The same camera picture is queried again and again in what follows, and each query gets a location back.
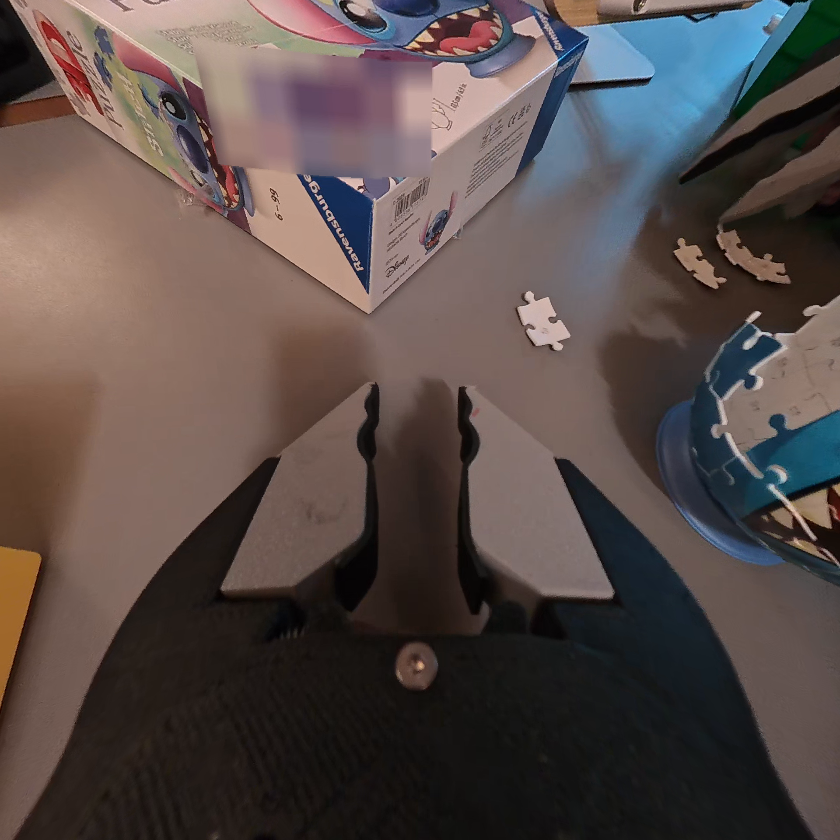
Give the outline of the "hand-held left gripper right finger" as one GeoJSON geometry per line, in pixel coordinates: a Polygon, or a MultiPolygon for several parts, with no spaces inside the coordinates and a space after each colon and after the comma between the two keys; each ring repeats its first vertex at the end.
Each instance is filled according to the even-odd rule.
{"type": "Polygon", "coordinates": [[[458,389],[458,581],[469,611],[504,602],[609,602],[615,591],[552,451],[458,389]]]}

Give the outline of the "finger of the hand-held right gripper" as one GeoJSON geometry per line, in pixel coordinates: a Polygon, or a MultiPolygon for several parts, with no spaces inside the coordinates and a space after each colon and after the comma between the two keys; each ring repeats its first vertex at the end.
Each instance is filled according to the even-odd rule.
{"type": "Polygon", "coordinates": [[[788,216],[803,214],[838,181],[839,153],[807,153],[755,183],[718,219],[718,226],[732,226],[741,218],[783,205],[788,216]]]}
{"type": "Polygon", "coordinates": [[[792,110],[780,112],[762,121],[749,130],[735,131],[736,125],[722,135],[714,148],[709,148],[703,155],[679,176],[679,184],[684,184],[700,175],[717,168],[725,161],[750,151],[765,140],[777,140],[782,136],[792,138],[802,134],[806,127],[836,111],[839,105],[839,87],[831,89],[822,96],[792,110]]]}

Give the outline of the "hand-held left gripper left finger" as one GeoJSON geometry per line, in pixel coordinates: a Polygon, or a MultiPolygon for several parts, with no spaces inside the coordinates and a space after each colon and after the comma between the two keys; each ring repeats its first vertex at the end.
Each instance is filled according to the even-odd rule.
{"type": "Polygon", "coordinates": [[[279,455],[221,592],[328,600],[352,613],[375,580],[380,388],[367,382],[279,455]]]}

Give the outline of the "joined strip of puzzle pieces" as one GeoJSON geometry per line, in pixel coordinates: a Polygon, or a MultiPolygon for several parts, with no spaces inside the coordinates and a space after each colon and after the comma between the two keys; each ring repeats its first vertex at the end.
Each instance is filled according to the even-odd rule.
{"type": "Polygon", "coordinates": [[[729,263],[741,268],[756,280],[780,285],[791,284],[785,265],[775,261],[771,254],[755,255],[741,242],[737,230],[727,230],[718,226],[716,241],[729,263]]]}

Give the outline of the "blue plastic ball stand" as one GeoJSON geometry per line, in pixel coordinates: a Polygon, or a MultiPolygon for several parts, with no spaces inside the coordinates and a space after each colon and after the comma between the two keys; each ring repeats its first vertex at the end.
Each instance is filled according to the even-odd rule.
{"type": "Polygon", "coordinates": [[[756,542],[717,504],[690,452],[690,409],[672,406],[658,426],[656,458],[665,490],[683,519],[710,545],[735,560],[769,568],[782,558],[756,542]]]}

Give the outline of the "blue cartoon puzzle ball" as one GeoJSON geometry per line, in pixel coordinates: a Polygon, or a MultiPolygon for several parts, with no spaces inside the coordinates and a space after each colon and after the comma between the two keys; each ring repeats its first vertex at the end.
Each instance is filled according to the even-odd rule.
{"type": "Polygon", "coordinates": [[[761,548],[839,583],[839,301],[794,332],[753,314],[704,372],[689,414],[703,487],[761,548]]]}

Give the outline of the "single white-backed puzzle piece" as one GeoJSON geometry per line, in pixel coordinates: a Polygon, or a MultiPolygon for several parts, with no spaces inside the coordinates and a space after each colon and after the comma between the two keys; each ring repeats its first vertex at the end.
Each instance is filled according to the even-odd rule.
{"type": "Polygon", "coordinates": [[[550,297],[538,298],[529,290],[523,293],[521,299],[517,314],[531,345],[561,352],[571,333],[560,320],[550,297]]]}
{"type": "Polygon", "coordinates": [[[714,265],[705,258],[698,245],[690,245],[684,238],[677,239],[674,256],[686,272],[707,288],[716,290],[728,281],[716,274],[714,265]]]}

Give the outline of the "white and blue puzzle box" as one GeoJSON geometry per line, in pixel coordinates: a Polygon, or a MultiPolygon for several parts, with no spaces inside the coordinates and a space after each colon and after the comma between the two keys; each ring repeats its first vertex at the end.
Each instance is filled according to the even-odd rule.
{"type": "Polygon", "coordinates": [[[541,151],[587,37],[535,2],[9,2],[76,113],[370,313],[541,151]],[[432,71],[423,176],[223,163],[195,45],[413,60],[432,71]]]}

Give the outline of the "green plastic object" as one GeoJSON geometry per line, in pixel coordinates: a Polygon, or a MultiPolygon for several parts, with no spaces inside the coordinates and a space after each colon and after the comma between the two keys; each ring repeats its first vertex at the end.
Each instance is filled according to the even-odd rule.
{"type": "Polygon", "coordinates": [[[839,2],[793,2],[753,61],[730,115],[740,118],[762,98],[838,47],[839,2]]]}

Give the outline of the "yellow board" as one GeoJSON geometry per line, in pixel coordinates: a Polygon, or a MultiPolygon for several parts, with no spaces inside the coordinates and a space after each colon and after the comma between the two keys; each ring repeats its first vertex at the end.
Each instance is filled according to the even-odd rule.
{"type": "Polygon", "coordinates": [[[1,700],[13,670],[40,565],[38,553],[1,548],[1,700]]]}

